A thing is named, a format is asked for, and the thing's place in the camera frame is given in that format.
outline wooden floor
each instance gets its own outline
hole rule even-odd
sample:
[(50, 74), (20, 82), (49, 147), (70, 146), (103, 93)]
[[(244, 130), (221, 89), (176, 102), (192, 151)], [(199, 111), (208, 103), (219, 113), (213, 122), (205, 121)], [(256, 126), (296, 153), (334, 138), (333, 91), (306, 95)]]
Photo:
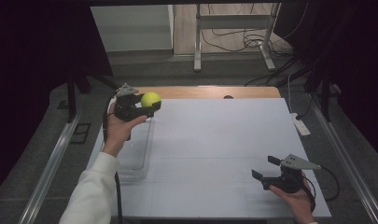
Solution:
[[(200, 6), (201, 14), (256, 14), (269, 15), (273, 4), (202, 4)], [(174, 30), (174, 54), (185, 55), (194, 53), (195, 44), (195, 26), (196, 26), (196, 5), (176, 5), (175, 6), (175, 30)], [(221, 35), (231, 32), (239, 32), (231, 35)], [(265, 30), (246, 31), (245, 35), (264, 35)], [(220, 49), (209, 44), (220, 46)], [(220, 52), (236, 52), (236, 51), (259, 51), (256, 43), (251, 46), (254, 48), (246, 48), (244, 45), (244, 30), (203, 30), (201, 36), (201, 52), (202, 53), (220, 53)], [(290, 49), (290, 45), (275, 34), (271, 36), (274, 47), (277, 50)]]

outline white tabletop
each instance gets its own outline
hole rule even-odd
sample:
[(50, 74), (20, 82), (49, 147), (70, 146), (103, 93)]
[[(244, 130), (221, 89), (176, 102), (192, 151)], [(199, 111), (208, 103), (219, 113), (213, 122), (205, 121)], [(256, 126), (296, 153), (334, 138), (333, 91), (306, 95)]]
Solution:
[[(307, 160), (284, 99), (163, 100), (153, 119), (147, 177), (121, 183), (124, 216), (292, 217), (251, 175), (254, 169), (280, 176), (279, 167), (267, 162), (269, 155)], [(102, 141), (100, 132), (89, 166)], [(330, 217), (314, 173), (305, 173), (316, 189), (314, 216)]]

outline sleeve cuff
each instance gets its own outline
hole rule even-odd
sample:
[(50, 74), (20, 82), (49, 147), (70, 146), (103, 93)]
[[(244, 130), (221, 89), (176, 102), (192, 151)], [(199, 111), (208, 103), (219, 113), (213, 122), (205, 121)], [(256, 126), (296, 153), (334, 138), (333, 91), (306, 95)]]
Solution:
[(92, 165), (91, 170), (104, 173), (106, 175), (114, 175), (119, 168), (119, 161), (104, 152), (100, 152)]

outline forearm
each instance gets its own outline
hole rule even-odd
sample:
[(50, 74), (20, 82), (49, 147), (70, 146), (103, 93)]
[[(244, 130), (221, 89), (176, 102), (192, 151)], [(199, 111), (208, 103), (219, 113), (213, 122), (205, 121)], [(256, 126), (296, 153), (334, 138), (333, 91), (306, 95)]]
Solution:
[(92, 168), (81, 174), (60, 223), (109, 223), (118, 166), (116, 158), (101, 152)]

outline transparent tray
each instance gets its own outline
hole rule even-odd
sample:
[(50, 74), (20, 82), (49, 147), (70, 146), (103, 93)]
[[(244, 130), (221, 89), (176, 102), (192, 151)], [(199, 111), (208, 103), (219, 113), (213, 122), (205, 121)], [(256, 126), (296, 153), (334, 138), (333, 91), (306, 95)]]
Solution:
[(124, 143), (118, 155), (120, 181), (142, 179), (147, 176), (153, 130), (152, 118), (133, 128), (131, 140)]

